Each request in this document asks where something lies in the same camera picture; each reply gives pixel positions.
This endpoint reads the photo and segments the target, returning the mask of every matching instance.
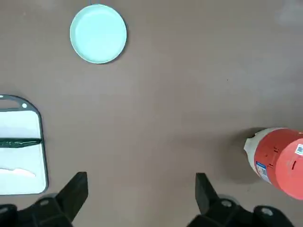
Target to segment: cutting board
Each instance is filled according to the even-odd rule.
[[[48,187],[39,111],[27,100],[0,95],[18,107],[0,108],[0,138],[39,138],[41,143],[24,148],[0,148],[0,195],[38,194]]]

